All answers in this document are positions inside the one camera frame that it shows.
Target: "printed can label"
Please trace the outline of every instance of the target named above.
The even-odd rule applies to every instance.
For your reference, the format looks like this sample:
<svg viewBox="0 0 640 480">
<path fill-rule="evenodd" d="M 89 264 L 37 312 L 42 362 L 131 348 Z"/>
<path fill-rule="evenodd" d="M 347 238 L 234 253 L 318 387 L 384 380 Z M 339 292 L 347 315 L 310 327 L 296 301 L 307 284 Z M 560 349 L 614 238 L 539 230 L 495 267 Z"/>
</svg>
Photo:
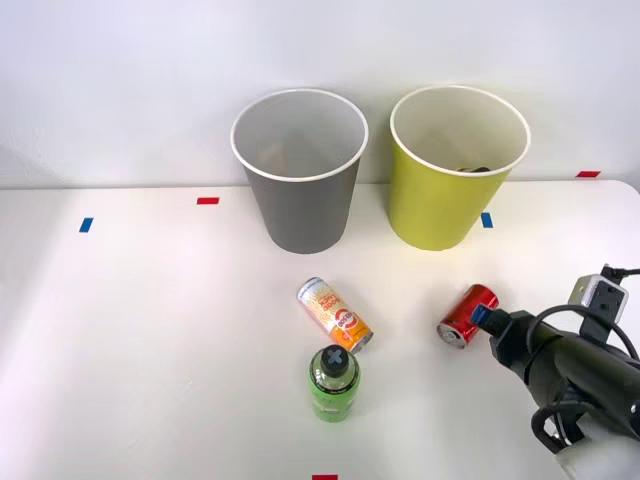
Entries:
<svg viewBox="0 0 640 480">
<path fill-rule="evenodd" d="M 357 351 L 373 332 L 366 323 L 321 278 L 307 281 L 298 293 L 298 301 L 340 346 Z"/>
</svg>

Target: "white table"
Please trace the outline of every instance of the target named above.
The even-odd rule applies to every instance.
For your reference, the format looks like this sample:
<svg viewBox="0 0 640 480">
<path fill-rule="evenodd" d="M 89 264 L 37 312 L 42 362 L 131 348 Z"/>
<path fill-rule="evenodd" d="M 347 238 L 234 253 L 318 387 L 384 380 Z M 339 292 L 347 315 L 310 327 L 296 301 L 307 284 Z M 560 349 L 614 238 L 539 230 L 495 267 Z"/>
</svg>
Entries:
<svg viewBox="0 0 640 480">
<path fill-rule="evenodd" d="M 564 479 L 486 335 L 458 351 L 435 325 L 474 282 L 535 313 L 605 262 L 640 266 L 640 196 L 508 183 L 493 229 L 436 253 L 395 236 L 385 195 L 358 186 L 343 239 L 300 256 L 271 243 L 249 188 L 0 192 L 0 478 Z M 328 338 L 296 292 L 316 275 L 375 331 L 335 425 L 307 391 Z M 623 286 L 640 344 L 640 282 Z"/>
</svg>

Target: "red can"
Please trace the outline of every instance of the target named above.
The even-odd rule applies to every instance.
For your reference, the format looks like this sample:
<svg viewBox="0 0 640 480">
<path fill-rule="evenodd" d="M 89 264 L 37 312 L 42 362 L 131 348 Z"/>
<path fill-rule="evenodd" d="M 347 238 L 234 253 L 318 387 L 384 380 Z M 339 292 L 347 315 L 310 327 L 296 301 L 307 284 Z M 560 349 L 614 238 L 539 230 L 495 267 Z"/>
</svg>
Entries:
<svg viewBox="0 0 640 480">
<path fill-rule="evenodd" d="M 471 323 L 471 314 L 478 305 L 498 308 L 498 297 L 484 285 L 471 285 L 460 302 L 438 324 L 438 335 L 456 348 L 466 347 L 478 331 Z"/>
</svg>

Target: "green bottle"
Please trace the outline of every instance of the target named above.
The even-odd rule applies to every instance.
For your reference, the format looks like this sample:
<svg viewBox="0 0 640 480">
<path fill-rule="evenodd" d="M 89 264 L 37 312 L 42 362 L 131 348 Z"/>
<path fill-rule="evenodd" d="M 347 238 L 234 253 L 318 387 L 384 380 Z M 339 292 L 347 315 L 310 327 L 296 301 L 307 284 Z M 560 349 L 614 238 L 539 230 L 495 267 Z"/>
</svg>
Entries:
<svg viewBox="0 0 640 480">
<path fill-rule="evenodd" d="M 350 352 L 330 345 L 316 353 L 309 367 L 313 411 L 326 422 L 347 418 L 360 385 L 360 367 Z"/>
</svg>

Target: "bottle cap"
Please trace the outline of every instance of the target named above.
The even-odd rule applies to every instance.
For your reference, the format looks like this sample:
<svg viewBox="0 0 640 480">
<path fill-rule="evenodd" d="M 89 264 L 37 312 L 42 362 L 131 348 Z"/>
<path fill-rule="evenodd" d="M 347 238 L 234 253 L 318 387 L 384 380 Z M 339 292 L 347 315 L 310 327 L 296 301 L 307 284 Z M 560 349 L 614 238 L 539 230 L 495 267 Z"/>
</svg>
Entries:
<svg viewBox="0 0 640 480">
<path fill-rule="evenodd" d="M 329 377 L 341 377 L 349 368 L 349 352 L 340 345 L 328 346 L 322 351 L 320 368 Z"/>
</svg>

